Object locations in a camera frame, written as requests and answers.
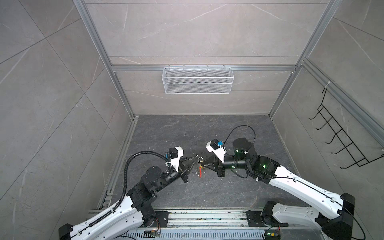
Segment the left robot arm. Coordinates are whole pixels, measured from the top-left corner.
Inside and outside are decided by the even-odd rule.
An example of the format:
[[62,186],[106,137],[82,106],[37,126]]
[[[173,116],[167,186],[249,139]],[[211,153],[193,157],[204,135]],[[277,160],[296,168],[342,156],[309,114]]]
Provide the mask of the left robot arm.
[[96,216],[77,225],[65,224],[59,228],[60,240],[113,240],[129,230],[150,226],[157,218],[152,203],[157,193],[174,181],[188,181],[188,175],[197,158],[183,160],[179,171],[162,171],[154,166],[147,169],[141,180],[130,190],[124,189],[121,198]]

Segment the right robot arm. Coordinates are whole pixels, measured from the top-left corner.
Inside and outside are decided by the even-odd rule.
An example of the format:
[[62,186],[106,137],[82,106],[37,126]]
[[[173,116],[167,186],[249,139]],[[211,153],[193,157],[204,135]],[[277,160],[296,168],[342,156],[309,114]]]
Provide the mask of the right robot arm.
[[355,210],[352,195],[332,193],[304,180],[278,162],[257,154],[254,145],[245,138],[234,140],[232,156],[217,139],[208,142],[206,149],[213,155],[202,166],[215,171],[218,177],[225,177],[227,170],[244,169],[248,177],[284,190],[308,204],[297,207],[268,201],[261,212],[265,225],[301,225],[320,229],[333,240],[352,239]]

